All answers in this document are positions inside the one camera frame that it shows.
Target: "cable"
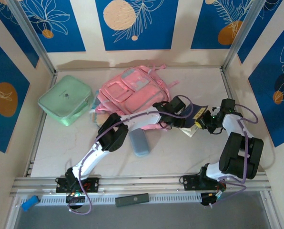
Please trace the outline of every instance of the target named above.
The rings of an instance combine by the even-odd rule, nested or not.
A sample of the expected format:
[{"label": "cable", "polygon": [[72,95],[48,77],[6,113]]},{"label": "cable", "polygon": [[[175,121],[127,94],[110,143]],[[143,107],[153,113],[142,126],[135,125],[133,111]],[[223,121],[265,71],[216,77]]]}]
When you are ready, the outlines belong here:
[{"label": "cable", "polygon": [[[256,123],[258,123],[258,117],[257,117],[256,113],[253,112],[250,108],[248,108],[248,107],[246,107],[246,106],[244,106],[244,105],[240,105],[240,104],[236,104],[236,106],[241,106],[241,107],[247,109],[248,111],[250,111],[250,112],[253,114],[253,116],[254,116],[255,119],[256,119],[255,121],[252,121],[252,120],[249,120],[249,119],[246,119],[246,118],[243,118],[243,117],[242,117],[241,119],[237,120],[239,126],[240,126],[240,127],[242,128],[242,130],[243,130],[243,134],[245,135],[245,154],[244,154],[244,162],[243,162],[243,179],[242,179],[242,180],[239,180],[239,179],[237,179],[237,178],[235,178],[235,177],[233,177],[233,176],[223,176],[223,177],[218,178],[218,180],[220,180],[220,182],[223,182],[223,183],[225,183],[225,184],[234,185],[234,186],[240,186],[240,187],[243,187],[243,188],[242,188],[241,190],[239,190],[239,191],[233,193],[232,195],[230,195],[230,196],[228,196],[228,197],[222,199],[221,201],[218,201],[218,202],[212,204],[212,205],[211,205],[211,208],[212,208],[215,204],[217,204],[217,203],[219,203],[219,202],[222,202],[223,200],[229,199],[229,198],[231,198],[231,197],[233,197],[233,196],[235,196],[235,195],[237,195],[237,194],[239,194],[239,193],[241,193],[241,192],[244,192],[244,191],[247,189],[247,187],[246,187],[245,185],[243,185],[243,184],[246,182],[246,178],[247,178],[249,138],[248,138],[248,134],[247,134],[247,132],[246,132],[246,130],[245,130],[245,128],[244,128],[244,126],[243,126],[243,124],[242,124],[241,121],[243,120],[243,121],[247,121],[247,122],[249,122],[249,123],[256,124]],[[231,182],[227,182],[227,181],[223,180],[223,179],[226,179],[226,178],[232,178],[232,179],[234,179],[235,181],[237,181],[238,184],[236,184],[236,183],[231,183]]]},{"label": "cable", "polygon": [[163,126],[161,123],[162,122],[160,122],[159,125],[162,127],[162,129],[165,129],[165,130],[171,130],[172,129],[172,125],[166,124],[165,126]]},{"label": "cable", "polygon": [[219,132],[217,132],[217,133],[212,133],[212,135],[220,135],[220,134],[223,132],[223,129],[224,129],[224,128],[221,128]]},{"label": "cable", "polygon": [[182,184],[182,185],[184,185],[184,182],[181,182],[181,178],[183,178],[183,177],[184,177],[184,175],[182,175],[181,177],[179,177],[179,180],[178,180],[179,183]]},{"label": "cable", "polygon": [[[100,139],[101,137],[103,137],[106,133],[108,133],[111,129],[113,129],[114,127],[116,127],[116,126],[118,126],[118,125],[120,125],[120,124],[122,124],[122,123],[128,122],[128,121],[130,121],[131,119],[134,119],[134,118],[143,116],[143,115],[149,115],[149,114],[163,114],[163,115],[169,115],[169,116],[171,116],[171,117],[180,118],[180,119],[184,119],[184,118],[190,117],[190,115],[193,113],[193,103],[192,103],[192,101],[191,101],[187,96],[185,96],[185,95],[177,95],[176,97],[183,97],[183,98],[187,99],[187,100],[190,102],[191,111],[190,111],[190,113],[189,113],[188,115],[185,115],[185,116],[177,116],[177,115],[170,114],[170,113],[164,112],[164,111],[150,111],[150,112],[144,112],[144,113],[141,113],[141,114],[137,114],[137,115],[134,115],[134,116],[132,116],[132,117],[130,117],[130,118],[128,118],[128,119],[119,121],[119,122],[113,124],[112,126],[110,126],[107,130],[105,130],[103,133],[101,133],[100,135],[98,135],[98,136],[95,138],[94,143],[97,144],[97,142],[99,141],[99,139]],[[90,200],[90,198],[89,198],[87,192],[85,191],[85,188],[83,187],[82,182],[81,182],[81,168],[83,167],[84,162],[87,160],[87,158],[88,158],[93,152],[95,152],[95,151],[98,149],[98,147],[99,147],[98,144],[97,144],[97,146],[96,146],[95,149],[94,149],[93,146],[92,146],[92,148],[89,150],[88,154],[87,154],[87,155],[83,158],[83,160],[81,161],[81,166],[80,166],[80,169],[79,169],[79,179],[78,179],[78,180],[79,180],[79,184],[80,184],[81,190],[83,191],[83,193],[85,194],[85,196],[87,197],[87,200],[88,200],[88,202],[89,202],[89,210],[88,210],[87,212],[79,212],[79,211],[73,210],[73,209],[71,209],[71,207],[70,207],[70,202],[71,202],[71,201],[69,201],[69,203],[68,203],[68,205],[67,205],[70,212],[73,212],[73,213],[78,214],[78,215],[87,215],[87,214],[89,214],[89,213],[91,212],[91,210],[92,210],[92,202],[91,202],[91,200]]]},{"label": "cable", "polygon": [[248,107],[246,107],[244,105],[240,105],[240,104],[235,104],[235,106],[240,106],[240,107],[243,107],[246,110],[250,111],[253,114],[253,116],[255,117],[255,119],[256,119],[255,121],[251,121],[249,119],[246,119],[246,118],[242,117],[242,120],[247,121],[249,123],[253,123],[253,124],[257,124],[258,123],[258,117],[257,117],[256,113],[253,110],[251,110],[250,108],[248,108]]}]

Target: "white tabletop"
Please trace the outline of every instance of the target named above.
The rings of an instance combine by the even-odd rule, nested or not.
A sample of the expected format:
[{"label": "white tabletop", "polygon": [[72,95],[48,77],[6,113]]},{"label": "white tabletop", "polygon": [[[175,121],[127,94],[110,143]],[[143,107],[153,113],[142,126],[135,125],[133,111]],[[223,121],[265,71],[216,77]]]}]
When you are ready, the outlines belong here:
[{"label": "white tabletop", "polygon": [[[73,75],[89,84],[95,92],[122,69],[59,72],[60,80]],[[171,96],[183,94],[198,105],[219,106],[227,98],[218,68],[173,67],[159,70],[166,83],[179,80]],[[63,126],[47,116],[32,170],[32,177],[59,177],[76,165],[88,152],[98,127],[86,112],[75,123]],[[190,138],[177,128],[170,131],[148,130],[146,136],[151,152],[145,157],[134,155],[129,138],[122,147],[107,155],[92,171],[101,176],[167,175],[198,172],[206,163],[219,160],[227,141],[227,133],[211,135],[198,130]]]}]

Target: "green pouch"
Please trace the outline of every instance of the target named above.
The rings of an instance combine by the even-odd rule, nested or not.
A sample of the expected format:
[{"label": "green pouch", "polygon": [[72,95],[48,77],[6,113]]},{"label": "green pouch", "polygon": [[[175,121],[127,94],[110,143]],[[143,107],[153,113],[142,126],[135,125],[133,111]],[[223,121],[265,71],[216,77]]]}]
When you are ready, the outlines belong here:
[{"label": "green pouch", "polygon": [[91,88],[71,75],[64,76],[38,100],[38,105],[50,117],[71,125],[93,102]]}]

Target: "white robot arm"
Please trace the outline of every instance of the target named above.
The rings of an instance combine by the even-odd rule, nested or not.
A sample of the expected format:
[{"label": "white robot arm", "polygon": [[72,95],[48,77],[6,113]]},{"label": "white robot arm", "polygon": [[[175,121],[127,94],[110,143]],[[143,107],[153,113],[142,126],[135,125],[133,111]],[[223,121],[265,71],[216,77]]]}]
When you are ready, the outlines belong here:
[{"label": "white robot arm", "polygon": [[[135,113],[131,115],[123,115],[120,117],[120,120],[124,121],[123,124],[127,126],[128,132],[130,132],[130,131],[139,129],[149,124],[159,123],[161,119],[161,115],[159,113],[152,113],[152,112],[158,112],[158,109],[155,107],[150,107],[149,109],[139,112],[139,113]],[[144,114],[144,113],[148,113],[148,115],[139,116],[139,114]],[[87,178],[89,173],[91,173],[91,171],[98,164],[98,162],[103,157],[105,157],[106,155],[110,153],[109,150],[103,150],[99,141],[93,144],[92,148],[86,155],[88,155],[91,151],[93,151],[93,153],[87,157],[87,159],[84,161],[83,166],[81,168],[81,179],[82,180]],[[76,178],[79,178],[79,170],[82,165],[83,159],[72,168],[72,172]]]},{"label": "white robot arm", "polygon": [[[78,180],[87,178],[104,156],[120,148],[128,132],[160,122],[182,128],[185,117],[177,113],[184,107],[185,104],[175,97],[169,103],[156,103],[153,107],[136,114],[110,115],[99,129],[99,135],[86,156],[77,165],[67,170],[66,178],[57,178],[56,182],[60,186],[63,185],[64,190],[68,192],[81,192]],[[226,176],[243,178],[245,174],[247,179],[253,179],[256,175],[264,144],[261,139],[254,138],[246,129],[242,115],[237,113],[234,107],[234,100],[224,99],[220,107],[213,108],[212,113],[205,112],[195,122],[201,129],[207,129],[211,134],[217,128],[223,128],[229,138],[218,163],[205,165],[200,173],[195,175],[196,177],[190,175],[193,176],[191,180],[194,183],[193,186],[197,187],[194,190],[213,190],[217,180]],[[239,155],[241,151],[247,152],[246,161],[244,156]]]}]

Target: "blue case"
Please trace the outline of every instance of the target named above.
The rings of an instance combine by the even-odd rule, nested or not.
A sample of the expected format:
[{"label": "blue case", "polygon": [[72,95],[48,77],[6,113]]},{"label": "blue case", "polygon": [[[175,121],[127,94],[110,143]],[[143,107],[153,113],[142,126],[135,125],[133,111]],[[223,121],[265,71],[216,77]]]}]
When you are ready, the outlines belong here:
[{"label": "blue case", "polygon": [[24,202],[21,207],[23,211],[29,210],[32,206],[35,204],[38,204],[40,202],[38,196],[32,196],[30,199],[28,199],[26,202]]},{"label": "blue case", "polygon": [[150,148],[142,129],[136,129],[129,133],[133,151],[136,156],[146,156],[150,153]]}]

